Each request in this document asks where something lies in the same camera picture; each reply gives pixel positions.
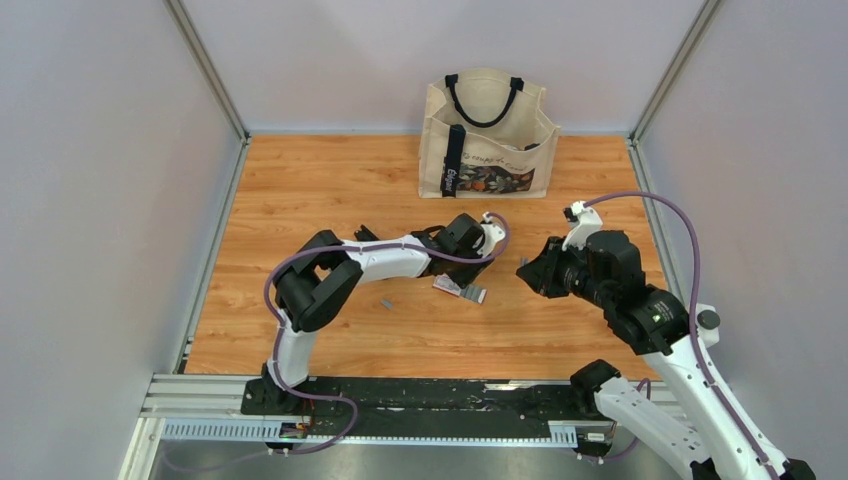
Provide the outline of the black stapler base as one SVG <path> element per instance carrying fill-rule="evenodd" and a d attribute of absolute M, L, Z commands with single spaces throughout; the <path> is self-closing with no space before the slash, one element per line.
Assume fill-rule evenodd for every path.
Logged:
<path fill-rule="evenodd" d="M 379 241 L 378 236 L 364 224 L 362 224 L 359 229 L 354 232 L 354 237 L 358 242 Z"/>

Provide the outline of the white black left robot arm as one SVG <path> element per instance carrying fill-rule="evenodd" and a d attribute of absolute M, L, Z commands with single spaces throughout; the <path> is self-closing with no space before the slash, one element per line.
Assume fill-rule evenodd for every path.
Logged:
<path fill-rule="evenodd" d="M 494 212 L 481 219 L 460 214 L 448 225 L 380 240 L 362 231 L 343 240 L 331 230 L 316 233 L 298 252 L 274 267 L 263 300 L 277 322 L 266 362 L 271 380 L 267 401 L 279 413 L 304 405 L 309 362 L 318 332 L 340 313 L 353 291 L 394 278 L 448 277 L 470 285 L 510 239 L 506 219 Z"/>

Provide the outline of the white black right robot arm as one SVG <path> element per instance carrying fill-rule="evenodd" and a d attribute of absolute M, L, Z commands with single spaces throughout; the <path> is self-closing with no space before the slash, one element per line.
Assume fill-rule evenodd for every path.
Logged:
<path fill-rule="evenodd" d="M 786 457 L 757 429 L 738 401 L 708 374 L 704 343 L 670 292 L 645 280 L 641 254 L 622 231 L 589 235 L 583 248 L 551 237 L 517 276 L 546 298 L 573 295 L 597 307 L 616 337 L 658 373 L 689 426 L 643 398 L 620 371 L 598 359 L 571 377 L 579 416 L 602 415 L 633 433 L 683 479 L 812 479 L 803 460 Z"/>

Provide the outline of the red staples box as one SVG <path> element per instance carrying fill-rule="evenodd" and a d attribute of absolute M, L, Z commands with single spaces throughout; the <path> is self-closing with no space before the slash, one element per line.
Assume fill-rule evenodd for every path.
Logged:
<path fill-rule="evenodd" d="M 487 289 L 474 284 L 460 287 L 447 275 L 440 275 L 436 277 L 433 282 L 433 287 L 444 293 L 472 301 L 476 304 L 482 304 L 488 292 Z"/>

